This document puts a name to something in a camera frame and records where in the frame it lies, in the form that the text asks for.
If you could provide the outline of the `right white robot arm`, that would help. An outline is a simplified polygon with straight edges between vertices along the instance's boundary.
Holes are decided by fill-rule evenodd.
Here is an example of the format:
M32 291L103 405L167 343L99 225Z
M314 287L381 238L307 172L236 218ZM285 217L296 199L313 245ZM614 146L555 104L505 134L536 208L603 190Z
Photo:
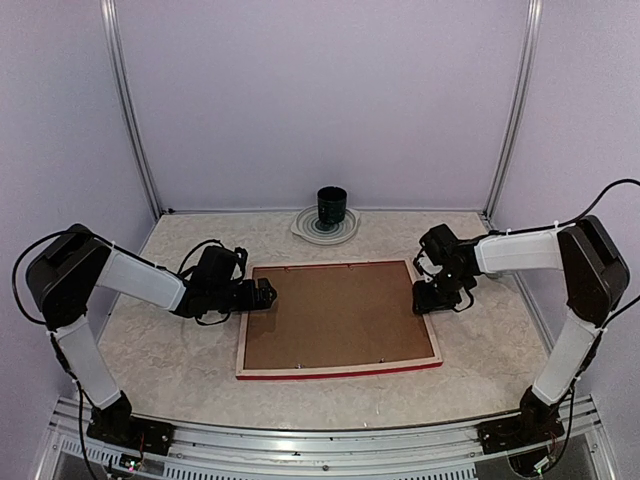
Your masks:
M624 310L621 302L631 282L627 262L594 215L474 238L460 238L440 224L419 246L413 263L420 278L412 287L417 314L471 307L480 277L509 273L551 281L549 294L561 303L558 330L546 364L521 398L521 414L511 423L518 442L535 442L592 362L609 323Z

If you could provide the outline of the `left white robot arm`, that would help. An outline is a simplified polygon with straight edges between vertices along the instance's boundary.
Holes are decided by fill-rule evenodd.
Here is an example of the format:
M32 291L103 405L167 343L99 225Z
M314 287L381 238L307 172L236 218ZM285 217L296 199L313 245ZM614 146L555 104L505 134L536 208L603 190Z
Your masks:
M277 299L266 278L247 275L248 252L217 239L193 247L171 270L105 239L80 223L38 242L25 281L61 357L91 406L103 411L102 430L121 445L140 434L137 418L98 345L92 307L99 296L129 297L170 315L206 325L206 316L226 322L235 313L266 311Z

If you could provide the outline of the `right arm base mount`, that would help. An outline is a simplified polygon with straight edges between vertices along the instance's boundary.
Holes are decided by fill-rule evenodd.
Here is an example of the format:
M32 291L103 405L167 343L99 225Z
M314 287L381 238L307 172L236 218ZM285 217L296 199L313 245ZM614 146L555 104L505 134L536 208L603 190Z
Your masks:
M565 434L559 415L560 402L545 404L529 387L518 413L480 423L476 429L485 455L529 447L509 455L512 470L522 478L539 478L551 467L556 442Z

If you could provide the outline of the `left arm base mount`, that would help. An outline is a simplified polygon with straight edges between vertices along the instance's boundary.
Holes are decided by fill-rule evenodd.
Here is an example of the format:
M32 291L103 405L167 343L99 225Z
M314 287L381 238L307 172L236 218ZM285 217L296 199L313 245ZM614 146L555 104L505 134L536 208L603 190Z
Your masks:
M131 403L121 391L120 397L105 408L93 406L87 428L90 438L138 452L167 456L174 438L171 423L132 414Z

